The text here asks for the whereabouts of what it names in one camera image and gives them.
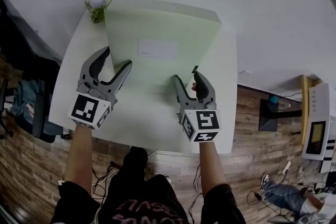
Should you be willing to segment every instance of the sleeve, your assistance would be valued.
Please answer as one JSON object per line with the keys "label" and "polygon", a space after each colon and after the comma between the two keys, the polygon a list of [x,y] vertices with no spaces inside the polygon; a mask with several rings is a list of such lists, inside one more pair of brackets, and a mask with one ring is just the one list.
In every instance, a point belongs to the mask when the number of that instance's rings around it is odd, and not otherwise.
{"label": "sleeve", "polygon": [[65,182],[58,186],[58,190],[61,199],[57,203],[51,223],[93,222],[100,205],[85,189],[73,182]]}
{"label": "sleeve", "polygon": [[204,197],[201,224],[246,224],[229,184],[212,188]]}

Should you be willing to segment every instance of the light green foam block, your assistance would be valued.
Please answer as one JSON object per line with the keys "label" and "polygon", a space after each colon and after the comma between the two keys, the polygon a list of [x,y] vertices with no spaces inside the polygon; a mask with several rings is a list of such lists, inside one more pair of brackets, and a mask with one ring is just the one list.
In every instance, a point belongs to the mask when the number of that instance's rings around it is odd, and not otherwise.
{"label": "light green foam block", "polygon": [[105,22],[114,66],[133,62],[124,87],[147,94],[175,93],[175,74],[187,85],[221,27],[213,11],[153,0],[113,0]]}

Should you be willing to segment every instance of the person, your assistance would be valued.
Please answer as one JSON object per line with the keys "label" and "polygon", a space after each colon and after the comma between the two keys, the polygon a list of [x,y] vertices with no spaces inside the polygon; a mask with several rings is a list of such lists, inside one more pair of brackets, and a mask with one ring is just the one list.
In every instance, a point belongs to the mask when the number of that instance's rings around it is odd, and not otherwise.
{"label": "person", "polygon": [[[204,205],[201,223],[244,224],[230,185],[227,183],[214,142],[200,143],[199,149]],[[98,223],[188,223],[187,215],[163,175],[147,182],[144,169],[148,156],[143,148],[132,147],[120,171],[111,178],[106,202],[98,212]],[[51,223],[92,223],[99,203],[91,197],[91,129],[75,129],[65,171],[59,186],[60,200]]]}
{"label": "person", "polygon": [[336,205],[327,204],[312,193],[299,190],[292,185],[276,184],[264,173],[260,190],[263,200],[295,214],[297,224],[336,223]]}

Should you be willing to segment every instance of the flower bouquet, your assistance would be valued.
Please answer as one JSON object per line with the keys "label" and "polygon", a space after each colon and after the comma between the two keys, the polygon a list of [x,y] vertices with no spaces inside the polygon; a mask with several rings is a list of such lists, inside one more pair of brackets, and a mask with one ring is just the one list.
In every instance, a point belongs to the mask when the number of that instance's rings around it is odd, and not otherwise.
{"label": "flower bouquet", "polygon": [[85,7],[91,13],[91,21],[94,24],[104,21],[104,9],[112,0],[84,0]]}

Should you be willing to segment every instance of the denim jeans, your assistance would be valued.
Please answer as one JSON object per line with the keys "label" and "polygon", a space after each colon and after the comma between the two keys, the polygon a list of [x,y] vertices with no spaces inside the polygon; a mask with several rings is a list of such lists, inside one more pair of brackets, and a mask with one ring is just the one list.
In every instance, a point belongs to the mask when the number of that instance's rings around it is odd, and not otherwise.
{"label": "denim jeans", "polygon": [[301,207],[306,200],[296,187],[276,184],[272,181],[264,184],[264,192],[268,202],[292,211],[297,216],[300,215]]}

